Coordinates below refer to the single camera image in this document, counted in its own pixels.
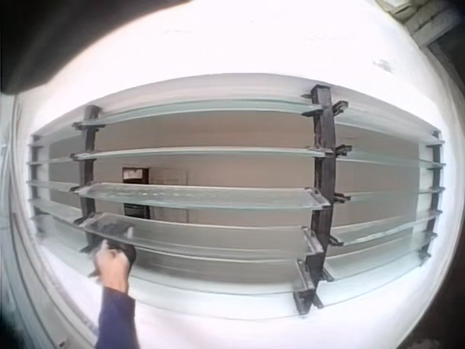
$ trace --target black object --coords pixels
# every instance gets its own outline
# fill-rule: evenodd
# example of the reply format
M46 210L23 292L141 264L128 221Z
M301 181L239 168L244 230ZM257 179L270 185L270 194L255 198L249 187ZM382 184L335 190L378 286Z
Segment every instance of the black object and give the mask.
M137 257L137 250L134 247L134 245L131 244L126 244L124 242L121 242L117 239L119 238L131 238L132 235L132 225L127 223L127 222L114 222L114 223L108 223L108 224L102 224L99 221L95 221L90 224L89 226L90 230L98 230L105 236L114 236L115 239L107 238L107 243L108 243L108 249L114 249L117 251L121 251L126 255L126 258L129 261L129 272L132 269L132 265L136 261ZM97 236L94 235L94 245L91 246L89 245L88 247L85 247L85 251L82 252L97 252L98 249L100 248L104 238L102 236ZM89 277L92 276L98 276L100 274L97 263L94 261L94 266L95 270L89 274Z
M96 105L88 105L84 111L84 120L96 119L99 116L100 108ZM90 153L95 151L95 134L99 130L99 127L81 126L79 123L73 124L73 126L81 130L82 143L81 152ZM95 159L87 159L79 161L79 185L84 187L90 185L94 180L94 161ZM91 217L95 213L95 200L93 198L80 197L81 200L81 211L83 219ZM86 232L87 244L89 245L87 250L90 251L95 246L99 245L101 240L94 234Z
M433 133L433 136L439 139L439 132L435 131ZM440 163L441 162L441 144L435 144L435 145L427 145L428 148L432 149L433 152L433 162ZM433 183L432 183L432 188L440 188L441 184L441 167L435 167L432 169L429 169L430 171L433 171ZM431 195L431 204L429 205L429 209L431 210L437 210L439 207L439 196L441 194L442 190L439 190L436 193L433 193ZM434 231L434 226L436 225L436 217L432 218L431 220L428 221L428 224L426 226L426 231ZM423 246L420 250L421 254L427 254L429 250L429 244Z
M352 150L352 147L342 145L336 148L336 131L334 127L334 115L342 113L348 107L348 102L340 101L333 105L331 89L323 85L316 85L309 95L302 95L302 97L310 98L313 104L321 105L321 109L306 112L302 115L313 118L315 148L324 148L331 152L324 158L315 158L314 188L318 189L321 195L328 199L331 204L320 211L312 212L311 228L323 248L323 253L307 256L305 260L306 272L310 274L315 288L294 293L294 301L299 314L306 315L309 313L312 304L316 304L319 308L323 306L316 295L318 282L322 278L329 279L331 277L325 273L323 265L328 244L333 241L330 232L335 201L336 156L346 155L348 151Z

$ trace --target metal bracket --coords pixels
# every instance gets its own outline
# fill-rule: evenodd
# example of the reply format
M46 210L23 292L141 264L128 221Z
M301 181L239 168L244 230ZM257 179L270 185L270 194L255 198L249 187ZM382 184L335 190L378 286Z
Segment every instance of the metal bracket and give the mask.
M345 196L343 193L334 193L334 202L337 204L345 204L350 201L350 196Z
M308 315L312 302L315 299L316 291L309 289L303 292L294 292L294 302L296 303L297 311L300 316Z
M316 109L314 111L305 111L302 113L302 116L306 116L307 118L319 118L323 115L323 109Z
M323 272L321 273L321 280L327 281L327 282L333 282L334 278L331 276L331 274L326 270L326 268L323 268Z
M323 309L325 307L317 294L313 296L313 305L318 309Z
M336 147L336 157L337 156L347 156L347 154L352 151L351 145L341 144Z
M346 100L340 100L338 103L333 105L333 116L337 116L343 113L349 107L349 102Z
M305 94L300 97L306 99L312 99L312 95ZM349 107L349 103L346 100L340 100L336 104L333 105L333 116L337 116L340 113L343 113ZM307 118L315 118L320 117L323 115L323 109L317 109L314 111L305 111L302 113L302 116L306 116Z
M304 237L307 240L307 243L310 249L315 253L323 253L323 248L318 240L314 231L312 231L309 227L302 227L302 232L304 233Z

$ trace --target glass slat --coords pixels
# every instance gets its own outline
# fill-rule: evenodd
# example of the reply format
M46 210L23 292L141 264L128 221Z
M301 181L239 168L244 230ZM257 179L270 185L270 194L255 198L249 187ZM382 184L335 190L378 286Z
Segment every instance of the glass slat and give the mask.
M81 275L93 270L92 261L77 249L59 241L47 239L42 243L45 257L59 259ZM236 295L176 289L129 275L129 295L138 302L155 308L191 316L235 320L267 320L298 316L292 294Z
M177 113L195 113L206 111L280 111L302 114L305 111L320 109L319 105L290 102L285 100L240 99L240 100L196 100L180 103L154 105L120 113L111 113L95 120L82 121L83 125L109 125L123 121L165 116Z
M419 160L419 159L404 159L396 156L387 156L378 153L369 153L366 151L359 151L353 149L349 151L346 156L338 156L337 161L340 162L359 162L367 164L380 164L399 167L426 167L426 168L440 168L443 164Z
M130 227L123 234L114 227ZM314 234L300 226L235 227L163 222L97 214L81 224L86 231L159 252L219 260L296 259L321 253Z
M429 188L419 190L402 190L402 191L361 191L354 193L344 193L344 196L348 198L348 202L351 201L367 201L367 200L383 200L389 198L395 198L398 196L409 196L409 195L422 195L422 194L433 194L441 193L444 188Z
M406 236L347 254L327 257L325 269L335 280L349 278L379 268L411 252L418 251L433 239L428 232L408 233Z
M283 155L325 157L322 150L298 148L260 148L260 147L173 147L129 149L121 151L96 151L93 153L78 153L78 160L106 159L123 156L158 156L158 155Z
M42 243L55 240L78 251L84 232L66 223L42 216L36 224L43 231ZM296 260L272 262L238 262L184 258L137 249L131 271L135 278L155 284L198 292L222 294L277 294L313 289L312 282L302 277Z
M311 105L308 100L290 101L278 99L228 99L228 100L197 100L180 103L171 103L165 105L154 105L146 108L138 108L120 113L109 113L95 120L82 121L83 125L105 125L115 124L122 121L142 119L152 116L163 116L175 113L194 113L201 111L277 111L283 113L302 114L306 111L319 109L319 105ZM392 126L392 122L386 120L385 124L373 123L373 113L367 112L361 108L350 106L337 118L334 119L336 124L358 127L386 135L394 135L415 143L441 144L432 135L434 127L425 125L420 130L411 127L413 123L405 124L405 127L398 125Z
M99 200L178 209L322 209L329 202L311 188L227 188L95 183L76 191Z
M351 278L318 284L318 297L324 306L346 302L353 298L372 292L411 272L424 262L418 252L401 257L394 262L383 265Z
M441 211L426 210L418 212L414 220L408 215L399 215L384 220L332 227L331 235L344 245L359 244L412 228L439 216L440 213Z
M29 202L41 211L51 214L52 216L70 224L73 224L75 220L82 217L80 209L46 200L44 198L31 199Z
M43 188L43 189L53 189L58 191L70 192L72 188L78 187L76 183L69 182L47 182L43 180L29 180L27 184L32 185L33 187Z
M40 160L40 161L29 161L28 165L42 165L42 164L59 164L62 162L72 162L73 159L70 156L66 156L63 158L53 158L47 160Z

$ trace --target black metal frame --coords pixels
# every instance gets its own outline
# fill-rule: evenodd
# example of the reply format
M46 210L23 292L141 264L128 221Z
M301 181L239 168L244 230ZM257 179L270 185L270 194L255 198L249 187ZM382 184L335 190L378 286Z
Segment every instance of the black metal frame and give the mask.
M42 148L42 146L35 144L39 139L40 139L39 135L32 135L32 143L29 145L29 147L31 148L31 163L39 160L39 151ZM36 165L31 165L30 170L31 170L30 180L37 180L38 179L38 175L37 175L38 167ZM37 187L31 186L31 198L33 200L39 197L38 190L39 189ZM38 215L41 213L41 211L35 206L33 206L33 211L35 215Z
M435 131L433 133L433 136L435 136L436 138L439 139L440 133L438 131ZM440 163L441 162L441 147L442 147L442 145L441 144L434 144L434 145L427 145L427 147L431 148L431 150L432 150L432 155L433 155L432 160L433 160L433 162ZM441 167L435 167L435 168L429 169L429 171L433 172L432 187L433 188L439 188L440 185L441 185L441 171L442 171L442 168ZM438 210L440 195L441 195L441 191L438 191L438 192L433 193L431 195L431 204L429 205L429 209ZM427 232L430 232L430 233L434 232L433 230L434 230L434 227L436 225L436 221L437 221L436 217L434 217L434 218L432 218L431 220L428 221L428 224L426 226L426 231ZM420 250L420 254L422 255L422 257L429 257L429 253L428 253L429 245L430 245L430 243L423 246L423 248Z
M331 204L325 209L312 212L311 229L315 232L323 248L323 253L307 256L305 260L306 270L313 281L315 289L294 293L294 300L299 314L306 315L309 313L312 304L315 304L318 308L322 307L316 295L316 290L318 282L322 278L326 279L328 277L323 266L331 240L330 233L336 187L336 157L351 151L352 147L349 145L336 147L336 129L334 126L334 116L342 113L348 107L348 102L339 101L333 105L331 88L322 85L316 85L309 95L303 95L302 97L311 99L313 104L321 105L321 109L306 112L302 115L313 118L315 149L324 148L327 150L326 157L315 158L314 188L320 191Z
M92 120L99 117L101 109L96 105L88 105L84 110L84 120ZM95 151L95 134L98 132L101 126L82 126L81 123L75 123L73 126L81 131L81 152L91 153ZM84 187L90 185L94 180L94 162L95 159L87 159L79 161L79 186ZM87 218L95 214L95 200L93 198L83 198L81 200L81 211L82 218L80 221L84 221ZM90 252L95 248L102 240L100 236L86 232L86 239L88 246L84 247L82 252Z

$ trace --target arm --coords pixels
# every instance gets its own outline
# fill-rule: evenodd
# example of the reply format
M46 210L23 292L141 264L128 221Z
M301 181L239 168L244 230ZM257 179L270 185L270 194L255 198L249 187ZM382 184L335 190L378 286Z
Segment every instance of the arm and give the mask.
M97 267L103 282L99 337L96 349L136 349L135 301L127 295L129 261L123 252L109 250L106 241L97 253Z

